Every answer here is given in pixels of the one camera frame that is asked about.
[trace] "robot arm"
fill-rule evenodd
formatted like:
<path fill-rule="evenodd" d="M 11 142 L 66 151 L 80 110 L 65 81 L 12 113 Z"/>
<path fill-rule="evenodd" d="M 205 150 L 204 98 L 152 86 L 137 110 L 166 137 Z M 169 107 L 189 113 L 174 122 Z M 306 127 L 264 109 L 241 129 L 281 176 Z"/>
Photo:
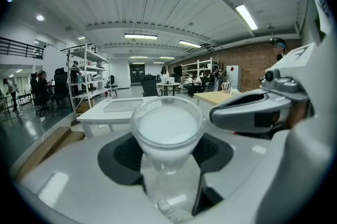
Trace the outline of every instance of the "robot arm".
<path fill-rule="evenodd" d="M 315 44 L 290 51 L 265 72 L 261 89 L 247 91 L 215 106 L 211 122 L 219 128 L 267 133 L 285 125 L 291 108 L 309 97 L 302 85 L 307 64 L 317 53 Z"/>

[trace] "round table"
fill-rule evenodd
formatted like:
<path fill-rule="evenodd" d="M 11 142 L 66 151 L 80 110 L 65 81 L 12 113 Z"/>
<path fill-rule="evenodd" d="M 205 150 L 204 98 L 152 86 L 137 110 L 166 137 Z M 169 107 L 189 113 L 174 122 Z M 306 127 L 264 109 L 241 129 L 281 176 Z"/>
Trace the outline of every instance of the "round table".
<path fill-rule="evenodd" d="M 173 83 L 173 84 L 164 84 L 164 83 L 157 83 L 157 86 L 163 86 L 164 88 L 164 96 L 168 95 L 168 87 L 173 87 L 172 95 L 174 96 L 175 87 L 180 86 L 180 83 Z"/>

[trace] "refrigerator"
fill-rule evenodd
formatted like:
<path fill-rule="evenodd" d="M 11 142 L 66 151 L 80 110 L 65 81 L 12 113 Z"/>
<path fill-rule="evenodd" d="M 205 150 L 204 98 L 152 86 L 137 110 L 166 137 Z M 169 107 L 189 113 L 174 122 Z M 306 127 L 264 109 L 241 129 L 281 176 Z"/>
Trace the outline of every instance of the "refrigerator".
<path fill-rule="evenodd" d="M 238 91 L 241 91 L 241 67 L 239 65 L 226 66 L 225 80 L 226 81 L 228 80 L 233 88 L 236 88 Z"/>

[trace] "brick wall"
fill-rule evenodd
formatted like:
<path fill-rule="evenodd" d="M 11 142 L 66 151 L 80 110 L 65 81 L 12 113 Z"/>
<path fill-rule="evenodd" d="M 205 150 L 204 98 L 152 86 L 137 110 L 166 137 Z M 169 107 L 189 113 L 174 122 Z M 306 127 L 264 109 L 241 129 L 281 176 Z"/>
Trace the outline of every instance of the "brick wall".
<path fill-rule="evenodd" d="M 287 40 L 289 50 L 301 46 L 300 40 Z M 227 65 L 239 65 L 242 68 L 241 91 L 256 89 L 260 86 L 259 77 L 264 76 L 267 68 L 276 63 L 276 55 L 269 42 L 254 43 L 243 46 L 210 52 L 198 57 L 189 58 L 181 62 L 169 65 L 169 73 L 173 73 L 173 67 L 180 64 L 189 64 L 199 60 L 219 59 L 220 63 Z"/>

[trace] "white liquid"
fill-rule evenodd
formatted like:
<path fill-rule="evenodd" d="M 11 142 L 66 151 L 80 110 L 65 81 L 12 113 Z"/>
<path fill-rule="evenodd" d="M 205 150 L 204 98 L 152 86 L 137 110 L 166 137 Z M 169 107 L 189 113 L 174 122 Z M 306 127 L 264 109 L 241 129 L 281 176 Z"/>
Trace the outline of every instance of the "white liquid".
<path fill-rule="evenodd" d="M 197 122 L 187 111 L 162 106 L 146 113 L 139 131 L 152 142 L 174 145 L 191 138 L 197 132 Z"/>

